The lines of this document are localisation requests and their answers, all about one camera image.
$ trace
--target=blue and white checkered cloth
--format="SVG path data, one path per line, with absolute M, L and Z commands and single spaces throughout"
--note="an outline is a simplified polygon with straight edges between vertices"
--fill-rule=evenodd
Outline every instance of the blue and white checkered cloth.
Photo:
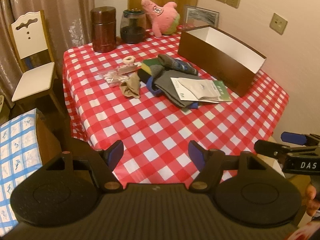
M 10 206 L 13 189 L 40 167 L 33 109 L 0 128 L 0 236 L 18 223 Z

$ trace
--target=beige sock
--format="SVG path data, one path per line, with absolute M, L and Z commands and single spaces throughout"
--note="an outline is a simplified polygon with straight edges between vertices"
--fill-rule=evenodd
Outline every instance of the beige sock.
M 140 98 L 140 78 L 133 73 L 130 78 L 120 85 L 121 92 L 126 97 Z

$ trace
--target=copper screw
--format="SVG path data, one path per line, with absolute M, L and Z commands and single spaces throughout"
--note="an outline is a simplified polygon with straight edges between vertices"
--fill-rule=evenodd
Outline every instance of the copper screw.
M 104 187 L 109 190 L 116 190 L 120 188 L 120 184 L 119 182 L 116 182 L 116 181 L 109 181 L 104 184 Z
M 203 190 L 208 187 L 208 184 L 206 184 L 203 181 L 195 181 L 191 184 L 191 187 L 193 187 L 194 189 L 197 189 L 197 190 Z

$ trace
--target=circular pad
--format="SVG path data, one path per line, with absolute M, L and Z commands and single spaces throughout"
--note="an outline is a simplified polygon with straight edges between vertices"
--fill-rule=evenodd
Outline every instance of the circular pad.
M 215 201 L 229 218 L 251 227 L 274 227 L 299 210 L 301 197 L 285 179 L 235 176 L 217 186 Z
M 90 182 L 57 172 L 55 176 L 31 176 L 22 182 L 12 192 L 11 206 L 19 221 L 52 227 L 85 217 L 97 198 L 97 190 Z

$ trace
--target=jar lid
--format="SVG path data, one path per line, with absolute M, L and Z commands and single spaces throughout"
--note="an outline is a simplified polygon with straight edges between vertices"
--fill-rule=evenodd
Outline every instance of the jar lid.
M 116 20 L 116 8 L 111 6 L 97 7 L 91 10 L 92 24 L 111 23 Z
M 125 18 L 128 18 L 129 16 L 134 16 L 134 15 L 143 15 L 145 14 L 145 12 L 143 10 L 139 10 L 139 9 L 127 9 L 123 11 L 123 15 Z

